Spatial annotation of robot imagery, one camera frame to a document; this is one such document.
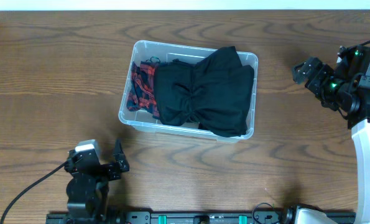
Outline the red navy plaid shirt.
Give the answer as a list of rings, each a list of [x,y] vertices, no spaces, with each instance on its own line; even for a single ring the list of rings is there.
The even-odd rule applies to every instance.
[[[131,65],[131,90],[127,97],[126,108],[129,111],[145,110],[154,119],[159,119],[157,102],[154,95],[154,75],[159,63],[149,60]]]

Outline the large black garment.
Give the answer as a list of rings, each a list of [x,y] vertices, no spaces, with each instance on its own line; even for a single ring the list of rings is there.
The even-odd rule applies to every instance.
[[[154,97],[160,122],[198,123],[215,135],[246,134],[254,69],[243,65],[233,46],[222,47],[196,64],[178,59],[159,65]]]

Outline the dark green cloth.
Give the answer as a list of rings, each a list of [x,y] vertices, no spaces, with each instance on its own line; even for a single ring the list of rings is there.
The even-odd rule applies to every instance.
[[[150,59],[147,59],[147,62],[150,62],[150,63],[160,63],[160,58],[153,56]]]

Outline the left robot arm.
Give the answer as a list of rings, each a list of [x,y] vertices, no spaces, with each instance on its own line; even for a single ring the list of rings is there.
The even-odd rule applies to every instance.
[[[114,161],[101,164],[97,140],[79,142],[69,152],[65,171],[72,175],[66,189],[67,208],[74,219],[105,221],[107,219],[109,182],[119,180],[130,167],[121,141],[116,140]]]

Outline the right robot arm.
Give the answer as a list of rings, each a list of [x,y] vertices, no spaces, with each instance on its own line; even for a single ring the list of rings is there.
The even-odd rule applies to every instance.
[[[370,47],[341,47],[336,68],[316,57],[292,69],[324,108],[340,112],[354,142],[358,171],[356,223],[370,223]]]

